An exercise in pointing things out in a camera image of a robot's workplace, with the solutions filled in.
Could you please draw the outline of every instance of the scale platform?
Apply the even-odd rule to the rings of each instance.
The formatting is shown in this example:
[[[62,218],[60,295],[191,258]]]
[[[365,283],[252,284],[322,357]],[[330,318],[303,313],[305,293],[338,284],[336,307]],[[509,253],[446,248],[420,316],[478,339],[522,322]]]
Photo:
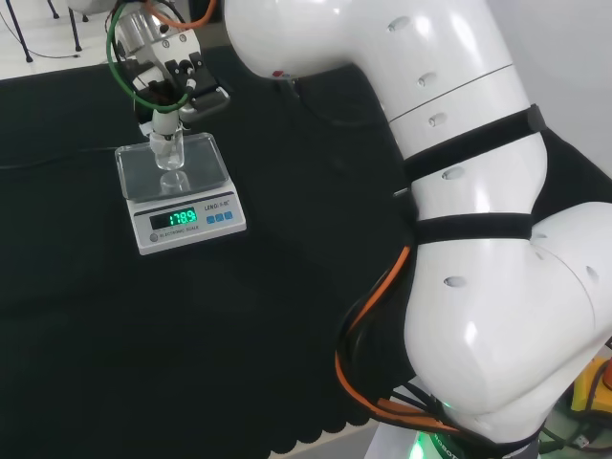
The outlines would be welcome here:
[[[247,228],[240,198],[210,134],[184,139],[185,164],[157,167],[149,143],[116,153],[123,197],[141,255],[167,251]]]

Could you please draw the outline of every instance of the green light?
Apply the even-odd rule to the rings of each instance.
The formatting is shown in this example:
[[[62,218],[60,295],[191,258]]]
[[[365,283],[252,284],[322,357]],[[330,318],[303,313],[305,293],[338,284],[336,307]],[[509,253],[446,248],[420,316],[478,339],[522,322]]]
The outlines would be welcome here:
[[[425,458],[425,454],[423,453],[423,447],[419,443],[420,441],[421,441],[421,438],[419,438],[419,441],[414,444],[414,447],[412,447],[412,451],[410,452],[410,456],[408,457],[408,459],[424,459]]]

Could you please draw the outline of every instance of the screw hole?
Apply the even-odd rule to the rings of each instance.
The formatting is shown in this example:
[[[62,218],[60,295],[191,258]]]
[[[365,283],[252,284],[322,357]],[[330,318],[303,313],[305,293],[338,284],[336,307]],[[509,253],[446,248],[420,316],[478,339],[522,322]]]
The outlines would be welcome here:
[[[400,16],[393,22],[391,22],[391,24],[389,24],[386,29],[390,32],[397,32],[403,29],[408,24],[410,24],[410,18],[407,16]]]
[[[466,169],[463,167],[452,167],[447,170],[444,174],[442,174],[442,178],[444,180],[455,180],[463,177],[466,173]]]
[[[444,279],[444,283],[453,289],[458,289],[468,285],[468,281],[465,279],[465,277],[461,276],[447,277]]]
[[[586,273],[589,274],[589,277],[591,277],[591,280],[593,282],[598,283],[600,281],[600,275],[597,274],[597,271],[595,271],[590,266],[586,267]]]

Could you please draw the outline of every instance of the table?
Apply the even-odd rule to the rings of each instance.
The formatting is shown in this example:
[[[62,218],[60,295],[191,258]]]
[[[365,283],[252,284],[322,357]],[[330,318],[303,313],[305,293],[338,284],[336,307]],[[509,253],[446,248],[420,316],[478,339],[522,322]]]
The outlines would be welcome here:
[[[0,82],[0,455],[260,459],[367,415],[339,390],[336,333],[410,237],[388,128],[337,129],[255,77],[230,48],[205,51],[230,108],[214,134],[249,232],[138,255],[113,149],[141,142],[104,66]],[[354,68],[308,78],[326,117],[380,121]],[[612,183],[552,132],[536,218],[612,201]],[[376,324],[370,383],[400,366],[409,286]]]

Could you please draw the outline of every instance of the white wall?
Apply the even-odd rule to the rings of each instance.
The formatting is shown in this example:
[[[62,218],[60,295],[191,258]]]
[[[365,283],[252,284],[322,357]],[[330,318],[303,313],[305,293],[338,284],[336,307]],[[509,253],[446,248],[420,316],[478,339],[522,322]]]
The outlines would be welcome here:
[[[532,102],[612,176],[612,0],[488,0]]]

